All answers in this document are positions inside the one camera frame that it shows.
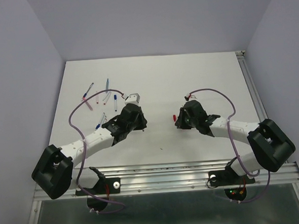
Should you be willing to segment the light blue pen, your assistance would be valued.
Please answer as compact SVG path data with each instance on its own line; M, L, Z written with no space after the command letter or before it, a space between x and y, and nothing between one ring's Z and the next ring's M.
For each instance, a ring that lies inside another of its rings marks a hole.
M105 86L105 90L107 91L109 89L109 79L106 80L106 86Z

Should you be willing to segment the blue gel pen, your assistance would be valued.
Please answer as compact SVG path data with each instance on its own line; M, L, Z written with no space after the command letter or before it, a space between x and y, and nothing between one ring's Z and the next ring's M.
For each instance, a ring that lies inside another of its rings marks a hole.
M87 89L87 91L84 93L81 101L85 100L86 99L86 96L88 95L89 91L91 90L91 88L93 87L94 83L91 83L89 88Z

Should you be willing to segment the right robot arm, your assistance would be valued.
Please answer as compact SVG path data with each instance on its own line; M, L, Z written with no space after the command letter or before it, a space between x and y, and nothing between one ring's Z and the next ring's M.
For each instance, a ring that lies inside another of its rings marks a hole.
M242 176L265 169L277 172L295 152L294 143L271 119L260 123L231 121L219 115L208 115L202 105L188 101L180 108L176 119L177 129L197 129L202 135L228 138L231 143L239 141L251 147L252 152L233 158L219 178L237 183Z

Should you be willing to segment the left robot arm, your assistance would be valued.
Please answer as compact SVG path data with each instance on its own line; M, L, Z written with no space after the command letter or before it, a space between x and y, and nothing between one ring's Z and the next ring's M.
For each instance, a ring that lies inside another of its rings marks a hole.
M103 177L87 168L86 177L81 178L75 167L98 151L123 141L131 131L145 129L146 124L142 108L128 103L120 115L83 139L62 147L46 147L31 177L51 199L57 199L67 190L76 188L98 194L104 189Z

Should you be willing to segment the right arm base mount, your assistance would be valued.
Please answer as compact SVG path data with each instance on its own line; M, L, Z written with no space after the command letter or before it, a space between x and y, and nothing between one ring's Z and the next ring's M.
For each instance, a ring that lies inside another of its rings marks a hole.
M243 176L238 176L236 172L231 169L231 165L237 158L233 158L227 163L225 169L223 170L213 170L208 172L208 180L206 185L209 189L214 189L219 186L231 186L240 184L254 184L255 178L248 178L245 174Z

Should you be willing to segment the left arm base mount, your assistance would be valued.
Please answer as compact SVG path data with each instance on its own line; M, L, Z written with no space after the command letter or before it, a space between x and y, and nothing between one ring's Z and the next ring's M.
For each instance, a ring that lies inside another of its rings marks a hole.
M115 195L121 191L121 179L108 177L95 167L89 167L82 171L79 185L76 187L78 196L87 195L81 188L94 195Z

